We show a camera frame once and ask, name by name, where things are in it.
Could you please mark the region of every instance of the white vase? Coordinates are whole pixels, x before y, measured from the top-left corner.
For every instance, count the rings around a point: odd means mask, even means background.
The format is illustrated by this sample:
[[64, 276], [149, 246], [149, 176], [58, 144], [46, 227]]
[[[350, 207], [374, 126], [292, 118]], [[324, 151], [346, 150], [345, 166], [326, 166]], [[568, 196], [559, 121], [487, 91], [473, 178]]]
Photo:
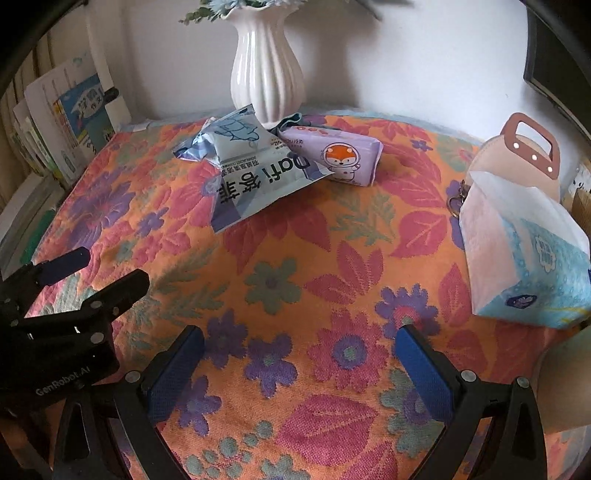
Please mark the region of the white vase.
[[238, 30], [232, 70], [236, 108], [251, 103], [265, 128], [298, 111], [306, 95], [304, 76], [287, 39], [284, 23], [297, 7], [234, 8], [225, 16]]

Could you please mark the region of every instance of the purple tissue pack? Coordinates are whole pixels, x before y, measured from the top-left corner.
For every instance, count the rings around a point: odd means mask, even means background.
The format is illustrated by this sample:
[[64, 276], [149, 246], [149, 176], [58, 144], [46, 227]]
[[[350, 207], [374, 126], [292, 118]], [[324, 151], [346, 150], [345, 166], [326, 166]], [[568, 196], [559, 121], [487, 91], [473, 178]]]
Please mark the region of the purple tissue pack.
[[366, 135], [321, 127], [290, 127], [279, 137], [299, 155], [325, 165], [334, 175], [330, 180], [368, 187], [384, 145]]

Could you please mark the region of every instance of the bag handle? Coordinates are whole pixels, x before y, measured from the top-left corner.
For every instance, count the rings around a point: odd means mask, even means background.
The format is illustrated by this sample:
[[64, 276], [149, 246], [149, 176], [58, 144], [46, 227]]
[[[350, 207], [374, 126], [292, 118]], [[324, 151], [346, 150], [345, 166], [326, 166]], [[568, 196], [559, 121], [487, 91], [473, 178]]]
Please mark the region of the bag handle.
[[[517, 126], [520, 123], [529, 125], [550, 143], [550, 161], [548, 161], [545, 155], [540, 155], [539, 152], [517, 138]], [[510, 151], [519, 155], [527, 163], [533, 165], [552, 180], [558, 179], [558, 174], [560, 173], [560, 149], [558, 142], [554, 135], [548, 132], [538, 122], [524, 113], [514, 113], [507, 120], [501, 131], [501, 135], [505, 137], [505, 145]]]

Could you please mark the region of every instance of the tissue pack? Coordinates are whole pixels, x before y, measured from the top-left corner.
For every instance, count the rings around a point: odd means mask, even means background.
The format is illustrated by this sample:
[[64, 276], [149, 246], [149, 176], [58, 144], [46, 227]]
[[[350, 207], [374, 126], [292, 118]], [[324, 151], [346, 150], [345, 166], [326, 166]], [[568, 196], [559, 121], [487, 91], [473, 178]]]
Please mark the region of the tissue pack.
[[370, 186], [384, 149], [378, 139], [319, 127], [290, 127], [280, 138], [309, 160], [322, 163], [333, 175], [331, 180]]
[[189, 161], [205, 159], [220, 170], [211, 220], [216, 233], [332, 174], [324, 165], [292, 152], [265, 130], [252, 105], [210, 119], [173, 153]]
[[460, 211], [472, 312], [567, 328], [591, 312], [589, 239], [540, 189], [485, 171]]

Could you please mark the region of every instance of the blue book cover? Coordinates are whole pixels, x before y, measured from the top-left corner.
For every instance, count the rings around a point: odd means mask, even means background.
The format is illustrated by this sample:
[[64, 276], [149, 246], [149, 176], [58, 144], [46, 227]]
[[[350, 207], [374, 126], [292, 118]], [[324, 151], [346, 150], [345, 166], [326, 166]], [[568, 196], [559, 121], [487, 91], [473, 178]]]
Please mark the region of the blue book cover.
[[90, 139], [98, 153], [114, 134], [98, 74], [61, 95], [60, 103], [78, 143], [82, 145]]

